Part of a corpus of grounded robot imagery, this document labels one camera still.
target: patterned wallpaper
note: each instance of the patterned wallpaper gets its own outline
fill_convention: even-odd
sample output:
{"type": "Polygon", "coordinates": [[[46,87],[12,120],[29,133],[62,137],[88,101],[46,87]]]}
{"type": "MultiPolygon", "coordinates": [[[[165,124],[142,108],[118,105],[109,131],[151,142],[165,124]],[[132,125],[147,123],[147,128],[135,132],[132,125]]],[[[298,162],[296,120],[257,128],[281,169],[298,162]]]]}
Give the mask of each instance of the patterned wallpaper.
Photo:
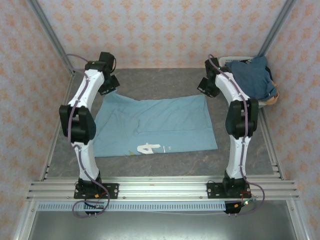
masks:
{"type": "Polygon", "coordinates": [[[26,0],[0,1],[0,239],[40,177],[69,74],[26,0]]]}
{"type": "Polygon", "coordinates": [[[320,1],[298,0],[267,54],[280,97],[265,108],[278,157],[320,236],[320,1]]]}
{"type": "MultiPolygon", "coordinates": [[[[258,54],[285,0],[39,0],[63,48],[119,68],[203,68],[258,54]]],[[[83,62],[72,59],[74,66],[83,62]]]]}

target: purple cable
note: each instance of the purple cable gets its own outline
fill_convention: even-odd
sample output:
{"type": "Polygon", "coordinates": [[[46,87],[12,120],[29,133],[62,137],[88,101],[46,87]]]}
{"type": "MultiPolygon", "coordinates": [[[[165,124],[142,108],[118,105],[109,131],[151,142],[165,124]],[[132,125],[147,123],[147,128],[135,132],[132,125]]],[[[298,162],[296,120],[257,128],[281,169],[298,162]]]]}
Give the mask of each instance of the purple cable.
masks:
{"type": "MultiPolygon", "coordinates": [[[[74,57],[77,57],[77,58],[80,58],[86,62],[88,62],[85,58],[79,56],[79,55],[76,55],[76,54],[66,54],[64,56],[62,56],[62,58],[65,58],[66,56],[74,56],[74,57]]],[[[85,93],[86,89],[88,88],[88,85],[89,85],[89,77],[88,75],[80,70],[80,69],[77,69],[77,68],[74,68],[72,67],[70,64],[67,63],[67,67],[71,70],[71,71],[75,71],[77,73],[80,73],[80,74],[83,74],[85,76],[85,85],[84,85],[84,88],[82,89],[81,93],[79,94],[77,100],[74,102],[74,105],[71,109],[71,113],[70,113],[70,116],[69,116],[69,119],[68,119],[68,133],[67,133],[67,138],[68,138],[68,144],[71,148],[73,149],[78,149],[78,157],[79,157],[79,164],[84,172],[84,174],[96,185],[98,185],[100,188],[102,188],[104,190],[104,192],[107,194],[107,197],[108,197],[108,201],[107,201],[107,204],[104,206],[104,208],[98,212],[98,213],[94,213],[95,216],[98,216],[102,213],[105,212],[105,210],[108,208],[109,204],[110,204],[110,194],[107,190],[107,188],[105,186],[103,186],[101,183],[97,182],[95,179],[93,179],[86,171],[85,169],[85,166],[82,162],[82,157],[81,157],[81,148],[79,145],[75,144],[74,146],[72,146],[71,144],[71,127],[72,127],[72,117],[75,113],[75,110],[76,110],[76,107],[77,107],[77,104],[80,102],[80,99],[81,97],[83,96],[83,94],[85,93]]],[[[80,218],[80,219],[85,219],[85,218],[90,218],[91,217],[91,214],[89,215],[78,215],[76,214],[75,212],[75,207],[77,204],[79,203],[90,203],[90,204],[97,204],[98,202],[97,201],[92,201],[92,200],[79,200],[77,202],[74,203],[74,205],[72,206],[72,214],[77,217],[77,218],[80,218]]]]}
{"type": "Polygon", "coordinates": [[[240,173],[241,173],[241,176],[242,178],[244,179],[244,181],[249,184],[249,185],[253,185],[253,186],[256,186],[258,188],[261,189],[261,192],[262,192],[262,200],[261,200],[261,203],[258,207],[256,207],[255,209],[253,210],[250,210],[250,211],[245,211],[245,212],[241,212],[241,213],[238,213],[237,215],[247,215],[247,214],[252,214],[254,213],[255,211],[257,211],[258,209],[261,208],[261,206],[264,204],[265,202],[265,198],[266,198],[266,193],[265,193],[265,190],[257,183],[254,183],[254,182],[250,182],[247,180],[247,178],[245,177],[244,175],[244,172],[243,172],[243,162],[244,162],[244,155],[245,155],[245,138],[248,136],[248,106],[247,106],[247,102],[245,100],[245,97],[241,94],[241,91],[240,89],[238,88],[238,86],[236,85],[236,83],[230,78],[228,77],[227,74],[225,74],[223,71],[221,71],[211,60],[211,58],[214,58],[214,56],[212,54],[209,54],[208,55],[208,59],[209,59],[209,62],[211,63],[211,65],[217,69],[224,77],[226,77],[226,79],[229,80],[229,82],[232,83],[232,85],[234,86],[234,88],[236,89],[236,91],[238,92],[238,94],[240,95],[242,101],[243,101],[243,105],[244,105],[244,125],[245,125],[245,132],[244,132],[244,137],[242,138],[242,149],[241,149],[241,159],[240,159],[240,173]]]}

